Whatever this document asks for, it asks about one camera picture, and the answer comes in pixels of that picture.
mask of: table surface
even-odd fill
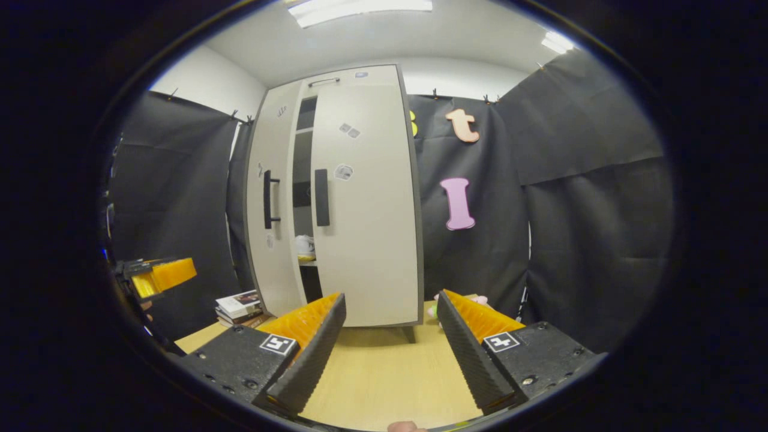
[[[399,327],[343,328],[300,416],[360,430],[386,430],[399,420],[439,427],[481,416],[445,334],[426,313],[433,304],[424,302],[415,344]],[[226,329],[217,321],[176,344],[189,354]]]

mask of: black curtain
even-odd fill
[[[425,299],[441,289],[488,296],[514,316],[528,264],[528,216],[504,119],[493,105],[465,98],[409,96],[422,198]],[[445,115],[463,109],[475,117],[474,143],[456,137]],[[469,180],[467,201],[475,226],[450,231],[448,197],[440,181]]]
[[[230,159],[230,173],[227,180],[227,220],[230,226],[230,249],[237,281],[242,291],[256,289],[250,272],[248,250],[245,238],[244,199],[248,148],[253,140],[253,124],[243,124],[237,134],[235,148]]]
[[[586,52],[558,56],[497,105],[531,222],[523,322],[609,351],[654,296],[674,202],[663,147],[631,91]]]
[[[221,112],[152,92],[124,123],[110,183],[115,258],[190,257],[197,269],[149,310],[172,341],[210,325],[215,300],[240,292],[225,220],[235,126]]]

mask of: white shoe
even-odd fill
[[[299,255],[299,261],[315,261],[315,239],[308,235],[297,235],[296,252]]]

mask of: book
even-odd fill
[[[232,318],[224,311],[222,311],[219,307],[216,307],[216,315],[223,318],[225,321],[231,323],[231,324],[242,324],[244,321],[252,320],[255,317],[258,317],[261,315],[261,308],[257,308],[254,312],[251,312],[248,315],[243,315],[242,317]]]
[[[252,314],[257,308],[261,309],[261,300],[256,290],[218,298],[216,302],[219,304],[222,312],[230,318],[239,318]]]
[[[240,325],[243,325],[245,327],[250,327],[250,328],[256,328],[256,327],[259,327],[261,324],[263,324],[264,321],[268,320],[269,318],[270,318],[269,315],[261,314],[255,318],[251,318],[248,321],[243,322]],[[219,320],[221,325],[227,328],[232,327],[233,325],[237,325],[237,324],[230,323],[229,321],[223,319],[222,317],[217,317],[217,320]]]

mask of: black handle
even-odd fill
[[[272,222],[280,222],[280,218],[272,217],[272,198],[270,197],[272,183],[280,183],[280,180],[272,178],[272,171],[264,172],[264,229],[272,229]]]
[[[312,81],[312,82],[310,82],[310,87],[312,87],[313,85],[317,84],[318,82],[324,82],[324,81],[339,82],[339,81],[341,81],[341,78],[326,78],[326,79],[321,79],[319,81]]]
[[[315,216],[318,227],[331,225],[328,212],[328,170],[315,170]]]

